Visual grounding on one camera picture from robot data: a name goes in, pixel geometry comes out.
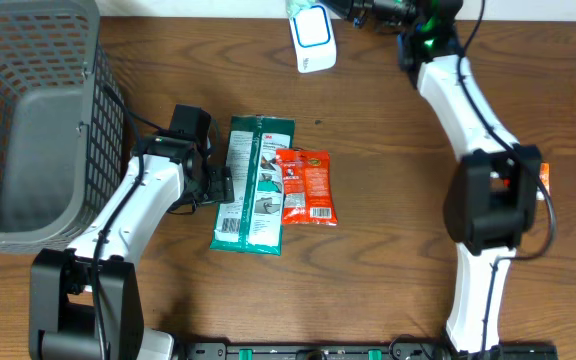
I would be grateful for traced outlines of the mint green wet wipes pack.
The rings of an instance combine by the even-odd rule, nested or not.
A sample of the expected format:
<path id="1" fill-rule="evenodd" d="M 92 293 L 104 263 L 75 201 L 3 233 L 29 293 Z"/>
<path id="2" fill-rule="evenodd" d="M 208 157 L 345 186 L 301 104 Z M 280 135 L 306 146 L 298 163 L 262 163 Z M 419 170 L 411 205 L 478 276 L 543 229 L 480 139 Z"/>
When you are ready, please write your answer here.
<path id="1" fill-rule="evenodd" d="M 296 17 L 301 11 L 308 10 L 317 4 L 317 0 L 285 0 L 286 14 Z"/>

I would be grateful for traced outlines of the red Nescafe coffee pack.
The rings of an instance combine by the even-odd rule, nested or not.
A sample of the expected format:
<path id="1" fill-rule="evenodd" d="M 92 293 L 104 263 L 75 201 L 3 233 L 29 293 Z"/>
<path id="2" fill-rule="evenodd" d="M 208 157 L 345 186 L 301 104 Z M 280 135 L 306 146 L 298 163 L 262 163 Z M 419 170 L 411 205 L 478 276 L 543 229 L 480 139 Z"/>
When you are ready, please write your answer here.
<path id="1" fill-rule="evenodd" d="M 282 224 L 336 226 L 329 153 L 280 149 L 276 161 L 284 187 Z"/>

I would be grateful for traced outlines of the orange tissue packet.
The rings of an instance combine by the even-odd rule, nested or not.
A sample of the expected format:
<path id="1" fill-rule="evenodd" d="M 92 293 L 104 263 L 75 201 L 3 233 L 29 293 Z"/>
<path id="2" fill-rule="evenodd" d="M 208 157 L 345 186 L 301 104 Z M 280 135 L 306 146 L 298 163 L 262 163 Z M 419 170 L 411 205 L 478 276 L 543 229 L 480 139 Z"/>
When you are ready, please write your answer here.
<path id="1" fill-rule="evenodd" d="M 546 162 L 543 162 L 540 165 L 539 179 L 541 180 L 545 191 L 537 190 L 537 199 L 539 201 L 544 201 L 545 194 L 550 194 L 550 165 Z"/>

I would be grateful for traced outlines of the green white 3M package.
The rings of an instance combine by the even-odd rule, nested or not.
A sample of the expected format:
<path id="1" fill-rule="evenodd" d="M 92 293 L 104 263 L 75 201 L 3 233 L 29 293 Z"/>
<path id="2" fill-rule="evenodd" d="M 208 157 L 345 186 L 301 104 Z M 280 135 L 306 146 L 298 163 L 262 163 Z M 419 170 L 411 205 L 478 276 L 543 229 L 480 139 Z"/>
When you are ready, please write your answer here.
<path id="1" fill-rule="evenodd" d="M 218 208 L 212 250 L 281 254 L 284 188 L 276 151 L 292 146 L 295 126 L 277 117 L 231 119 L 226 166 L 234 201 Z"/>

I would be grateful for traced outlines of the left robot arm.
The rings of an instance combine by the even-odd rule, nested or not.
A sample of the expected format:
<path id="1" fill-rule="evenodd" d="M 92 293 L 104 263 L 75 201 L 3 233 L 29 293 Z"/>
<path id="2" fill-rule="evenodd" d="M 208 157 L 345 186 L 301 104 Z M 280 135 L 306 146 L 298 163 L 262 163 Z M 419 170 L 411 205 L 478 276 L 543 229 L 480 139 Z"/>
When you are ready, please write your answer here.
<path id="1" fill-rule="evenodd" d="M 161 219 L 189 206 L 230 203 L 231 170 L 212 165 L 204 141 L 153 135 L 136 144 L 108 203 L 65 249 L 43 249 L 30 277 L 33 359 L 163 359 L 173 335 L 149 329 L 137 267 Z"/>

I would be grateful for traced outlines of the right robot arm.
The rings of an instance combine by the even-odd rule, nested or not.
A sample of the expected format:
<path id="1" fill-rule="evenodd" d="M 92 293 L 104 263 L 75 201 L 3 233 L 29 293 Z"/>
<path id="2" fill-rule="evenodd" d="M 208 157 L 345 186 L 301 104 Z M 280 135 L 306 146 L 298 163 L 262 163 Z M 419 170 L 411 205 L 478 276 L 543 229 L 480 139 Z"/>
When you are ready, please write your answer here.
<path id="1" fill-rule="evenodd" d="M 534 223 L 542 157 L 500 123 L 474 80 L 459 38 L 460 1 L 325 0 L 356 27 L 368 18 L 397 32 L 398 63 L 430 104 L 457 168 L 443 218 L 457 249 L 445 344 L 436 359 L 500 359 L 498 316 L 507 273 Z"/>

